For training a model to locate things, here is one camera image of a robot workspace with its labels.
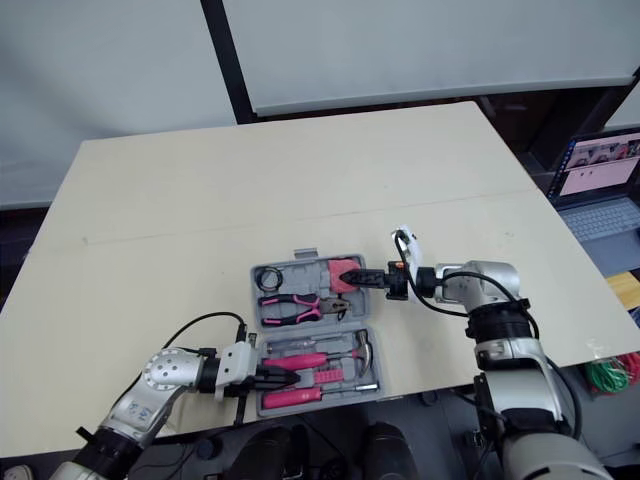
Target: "pink pliers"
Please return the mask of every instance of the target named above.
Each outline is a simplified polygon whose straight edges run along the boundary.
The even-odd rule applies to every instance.
[[[308,295],[280,294],[258,299],[258,305],[266,307],[276,303],[294,303],[310,307],[302,313],[297,313],[284,318],[263,318],[262,325],[265,327],[280,327],[283,325],[296,325],[302,322],[317,322],[323,315],[330,313],[344,313],[350,303],[341,298],[320,298],[314,293]]]

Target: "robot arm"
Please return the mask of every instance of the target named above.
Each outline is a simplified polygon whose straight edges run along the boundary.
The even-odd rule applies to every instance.
[[[529,302],[520,297],[515,268],[484,261],[421,267],[416,261],[422,255],[411,231],[403,226],[392,236],[402,262],[389,262],[389,273],[355,270],[341,279],[385,288],[390,299],[416,300],[433,310],[467,317],[466,334],[476,343],[476,362],[482,370],[474,378],[478,419],[498,452],[505,478],[611,478],[569,435],[550,361],[527,312]],[[466,314],[435,307],[424,298],[462,305]],[[579,437],[580,426],[573,430]]]
[[[165,424],[175,400],[186,391],[239,398],[239,417],[250,390],[282,388],[300,380],[279,367],[258,366],[255,336],[225,348],[198,352],[165,348],[153,355],[137,381],[116,401],[94,434],[78,433],[87,444],[53,480],[121,480]]]

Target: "wooden surface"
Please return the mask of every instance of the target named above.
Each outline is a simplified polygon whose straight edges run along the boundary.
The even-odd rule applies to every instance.
[[[640,306],[640,282],[631,272],[624,272],[607,278],[624,308],[631,310]]]
[[[605,280],[473,104],[91,141],[0,315],[0,452],[81,446],[77,426],[93,430],[202,313],[232,310],[253,327],[251,266],[316,247],[383,268],[402,223],[426,265],[514,264],[557,363],[640,349]],[[472,381],[464,320],[372,299],[387,396]],[[223,347],[234,331],[215,319],[179,344]],[[170,425],[200,430],[234,413],[234,401],[185,395]]]

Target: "green cable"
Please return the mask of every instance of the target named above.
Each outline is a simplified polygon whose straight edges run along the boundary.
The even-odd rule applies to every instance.
[[[589,383],[601,392],[618,393],[629,386],[629,375],[616,358],[585,365]]]

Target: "pliers handle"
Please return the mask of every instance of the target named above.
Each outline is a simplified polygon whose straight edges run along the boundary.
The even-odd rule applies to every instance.
[[[275,305],[276,303],[294,303],[311,308],[289,317],[263,318],[262,325],[266,327],[280,327],[282,325],[296,325],[301,322],[317,322],[322,318],[322,313],[318,309],[320,306],[320,297],[313,293],[308,295],[279,294],[258,299],[258,305],[261,307]]]

